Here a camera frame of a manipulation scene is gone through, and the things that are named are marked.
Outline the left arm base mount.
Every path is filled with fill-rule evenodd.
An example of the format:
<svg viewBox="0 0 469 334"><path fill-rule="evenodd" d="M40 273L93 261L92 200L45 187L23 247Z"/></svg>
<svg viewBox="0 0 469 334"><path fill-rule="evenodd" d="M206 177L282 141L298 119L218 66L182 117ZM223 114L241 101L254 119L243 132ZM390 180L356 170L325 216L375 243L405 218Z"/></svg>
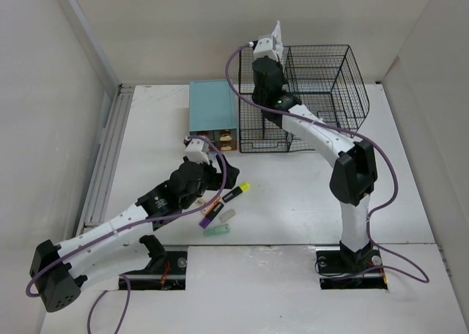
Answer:
<svg viewBox="0 0 469 334"><path fill-rule="evenodd" d="M169 248L166 252L165 260L156 270L143 269L125 275L130 281L132 290L185 290L188 249Z"/></svg>

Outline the white instruction booklet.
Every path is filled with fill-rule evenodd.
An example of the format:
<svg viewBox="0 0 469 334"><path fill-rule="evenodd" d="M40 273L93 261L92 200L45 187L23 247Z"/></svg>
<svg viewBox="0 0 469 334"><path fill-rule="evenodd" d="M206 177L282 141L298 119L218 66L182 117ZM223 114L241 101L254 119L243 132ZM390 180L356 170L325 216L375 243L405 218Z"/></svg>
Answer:
<svg viewBox="0 0 469 334"><path fill-rule="evenodd" d="M281 22L276 21L276 26L272 31L273 51L277 56L278 61L283 64L284 44L281 37Z"/></svg>

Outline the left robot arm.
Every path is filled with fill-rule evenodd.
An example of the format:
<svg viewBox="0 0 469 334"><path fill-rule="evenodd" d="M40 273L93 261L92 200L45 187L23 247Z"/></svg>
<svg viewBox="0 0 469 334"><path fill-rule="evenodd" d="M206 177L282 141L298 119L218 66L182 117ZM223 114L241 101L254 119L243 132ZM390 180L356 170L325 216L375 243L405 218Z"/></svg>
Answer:
<svg viewBox="0 0 469 334"><path fill-rule="evenodd" d="M47 312L70 305L97 283L117 275L159 271L166 250L155 232L186 216L189 207L208 190L233 188L240 173L224 155L194 162L184 157L170 177L118 216L69 240L46 240L34 252L28 297L39 297Z"/></svg>

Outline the yellow black highlighter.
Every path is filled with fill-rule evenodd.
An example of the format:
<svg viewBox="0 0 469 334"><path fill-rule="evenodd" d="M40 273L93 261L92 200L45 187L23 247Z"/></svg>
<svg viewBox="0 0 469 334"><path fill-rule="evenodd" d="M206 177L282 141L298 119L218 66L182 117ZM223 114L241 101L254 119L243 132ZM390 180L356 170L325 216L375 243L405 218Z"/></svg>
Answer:
<svg viewBox="0 0 469 334"><path fill-rule="evenodd" d="M246 192L250 189L250 184L248 182L243 182L239 184L234 189L230 190L227 194L222 197L222 201L227 203L232 199L236 198L237 196L241 195L242 193Z"/></svg>

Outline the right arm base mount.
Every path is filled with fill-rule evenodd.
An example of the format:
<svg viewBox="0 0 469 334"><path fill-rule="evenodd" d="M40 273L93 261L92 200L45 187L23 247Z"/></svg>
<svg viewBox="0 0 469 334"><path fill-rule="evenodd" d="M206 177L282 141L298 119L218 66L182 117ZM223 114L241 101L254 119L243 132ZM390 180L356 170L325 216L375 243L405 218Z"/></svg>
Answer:
<svg viewBox="0 0 469 334"><path fill-rule="evenodd" d="M314 267L320 276L321 290L388 289L384 271L374 269L382 264L376 248L357 264L348 264L339 246L320 247L315 252Z"/></svg>

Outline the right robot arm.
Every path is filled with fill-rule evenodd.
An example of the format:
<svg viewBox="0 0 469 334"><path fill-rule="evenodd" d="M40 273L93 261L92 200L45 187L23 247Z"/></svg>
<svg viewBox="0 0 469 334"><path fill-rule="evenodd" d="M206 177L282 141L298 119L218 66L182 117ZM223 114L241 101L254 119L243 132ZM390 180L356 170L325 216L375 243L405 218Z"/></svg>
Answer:
<svg viewBox="0 0 469 334"><path fill-rule="evenodd" d="M324 127L299 98L284 90L287 81L280 62L263 56L253 61L252 70L252 100L264 108L263 116L305 141L332 167L329 187L340 203L342 220L339 261L345 272L363 270L372 252L366 216L377 180L373 146Z"/></svg>

